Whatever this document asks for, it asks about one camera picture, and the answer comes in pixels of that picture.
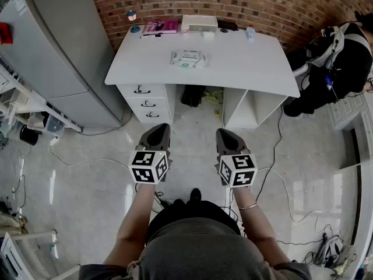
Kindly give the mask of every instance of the red object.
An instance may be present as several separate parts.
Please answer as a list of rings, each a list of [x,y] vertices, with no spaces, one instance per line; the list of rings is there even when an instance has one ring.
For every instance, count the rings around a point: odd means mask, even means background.
[[[0,44],[13,44],[8,24],[0,23]]]

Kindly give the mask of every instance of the small lamp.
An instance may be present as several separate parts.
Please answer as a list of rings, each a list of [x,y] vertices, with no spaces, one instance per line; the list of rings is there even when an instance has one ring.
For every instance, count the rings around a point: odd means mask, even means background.
[[[126,16],[132,22],[131,33],[139,32],[140,31],[140,27],[136,26],[136,24],[135,24],[136,12],[135,11],[130,11],[130,12],[126,13]]]

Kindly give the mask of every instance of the bracelet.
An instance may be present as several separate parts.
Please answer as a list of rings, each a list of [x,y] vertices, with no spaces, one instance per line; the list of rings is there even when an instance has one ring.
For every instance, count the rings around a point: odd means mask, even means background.
[[[252,204],[252,205],[250,205],[250,206],[246,206],[245,208],[238,208],[240,211],[242,211],[242,210],[244,210],[244,209],[250,209],[250,208],[254,208],[254,207],[256,207],[258,204],[257,203],[254,203],[254,204]]]

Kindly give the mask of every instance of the drawer handle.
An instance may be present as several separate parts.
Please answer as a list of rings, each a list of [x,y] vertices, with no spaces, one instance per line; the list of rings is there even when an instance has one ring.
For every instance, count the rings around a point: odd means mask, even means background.
[[[145,94],[145,93],[150,93],[150,90],[148,90],[147,92],[142,92],[142,90],[141,90],[141,85],[139,85],[139,87],[138,87],[138,91],[134,91],[134,93]]]
[[[157,116],[152,116],[152,113],[153,113],[153,112],[150,112],[150,113],[147,114],[146,116],[147,116],[147,117],[159,117],[159,115],[157,115]]]
[[[147,103],[147,100],[145,100],[145,104],[141,104],[141,107],[155,107],[156,106],[156,104],[150,106],[150,105],[148,105],[146,103]]]

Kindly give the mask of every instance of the gray shirt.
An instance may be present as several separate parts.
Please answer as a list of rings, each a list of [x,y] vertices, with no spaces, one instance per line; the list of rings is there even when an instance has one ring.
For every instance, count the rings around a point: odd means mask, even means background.
[[[270,267],[258,248],[230,227],[208,218],[188,218],[159,229],[139,261],[126,269],[86,265],[79,279],[270,279],[310,280],[308,266]]]

